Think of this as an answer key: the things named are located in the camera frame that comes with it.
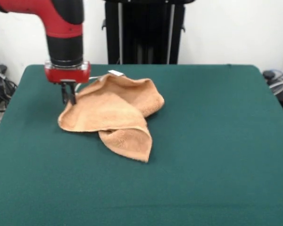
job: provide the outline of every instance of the orange towel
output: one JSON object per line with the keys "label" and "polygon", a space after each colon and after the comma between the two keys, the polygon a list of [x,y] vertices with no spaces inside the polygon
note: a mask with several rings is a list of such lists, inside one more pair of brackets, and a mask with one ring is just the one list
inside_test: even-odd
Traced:
{"label": "orange towel", "polygon": [[150,79],[132,80],[111,73],[78,94],[66,105],[59,126],[71,132],[98,132],[113,152],[148,162],[152,137],[145,117],[157,112],[164,99]]}

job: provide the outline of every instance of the table surface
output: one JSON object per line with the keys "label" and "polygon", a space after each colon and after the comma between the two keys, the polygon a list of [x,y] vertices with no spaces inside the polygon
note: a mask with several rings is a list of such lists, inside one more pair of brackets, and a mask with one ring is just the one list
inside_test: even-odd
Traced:
{"label": "table surface", "polygon": [[151,78],[149,163],[57,125],[60,88],[29,66],[0,124],[0,226],[283,226],[283,110],[248,65],[93,65]]}

